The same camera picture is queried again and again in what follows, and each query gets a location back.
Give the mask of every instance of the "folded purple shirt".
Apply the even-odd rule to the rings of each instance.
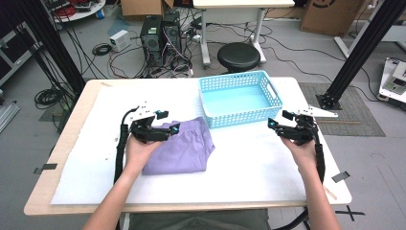
[[[165,123],[170,127],[180,123],[179,133],[164,142],[150,156],[143,174],[177,174],[204,172],[214,150],[209,128],[202,117],[186,122]]]

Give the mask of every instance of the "stool seat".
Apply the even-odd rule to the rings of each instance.
[[[217,59],[229,73],[239,73],[255,68],[260,62],[260,55],[251,45],[233,42],[218,50]]]

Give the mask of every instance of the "computer tower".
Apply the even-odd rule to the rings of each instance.
[[[164,26],[164,37],[169,43],[167,44],[169,53],[172,54],[176,52],[174,50],[176,49],[178,53],[182,54],[179,11],[167,11],[162,20],[162,24]]]
[[[162,35],[162,16],[147,15],[143,23],[143,28],[141,29],[140,37],[147,66],[164,66],[166,50],[164,51],[165,43]]]

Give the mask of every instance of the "white power adapter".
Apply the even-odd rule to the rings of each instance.
[[[114,45],[114,50],[120,52],[131,45],[129,33],[127,31],[120,31],[110,37],[111,44]]]

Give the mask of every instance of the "person's lap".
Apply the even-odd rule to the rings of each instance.
[[[270,230],[267,209],[133,213],[129,229],[137,230]]]

